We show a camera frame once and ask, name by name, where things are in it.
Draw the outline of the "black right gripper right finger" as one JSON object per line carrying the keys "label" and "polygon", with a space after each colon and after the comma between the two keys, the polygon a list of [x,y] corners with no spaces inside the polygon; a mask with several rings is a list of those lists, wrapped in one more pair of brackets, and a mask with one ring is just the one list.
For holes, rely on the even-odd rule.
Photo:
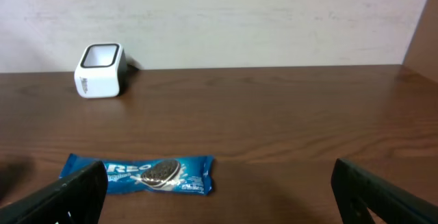
{"label": "black right gripper right finger", "polygon": [[343,158],[336,159],[331,187],[344,224],[436,223],[437,206],[385,181]]}

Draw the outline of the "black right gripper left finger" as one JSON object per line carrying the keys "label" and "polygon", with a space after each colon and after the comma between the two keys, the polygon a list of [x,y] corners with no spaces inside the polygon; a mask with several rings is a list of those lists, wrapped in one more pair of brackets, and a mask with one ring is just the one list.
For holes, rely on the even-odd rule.
{"label": "black right gripper left finger", "polygon": [[93,162],[1,208],[1,222],[98,223],[107,185],[104,164]]}

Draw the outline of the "blue Oreo cookie pack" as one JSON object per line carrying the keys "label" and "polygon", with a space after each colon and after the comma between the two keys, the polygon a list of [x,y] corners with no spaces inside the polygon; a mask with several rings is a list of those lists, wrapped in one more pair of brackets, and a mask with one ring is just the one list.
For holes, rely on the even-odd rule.
{"label": "blue Oreo cookie pack", "polygon": [[213,188],[211,155],[157,160],[102,159],[111,195],[140,191],[208,195]]}

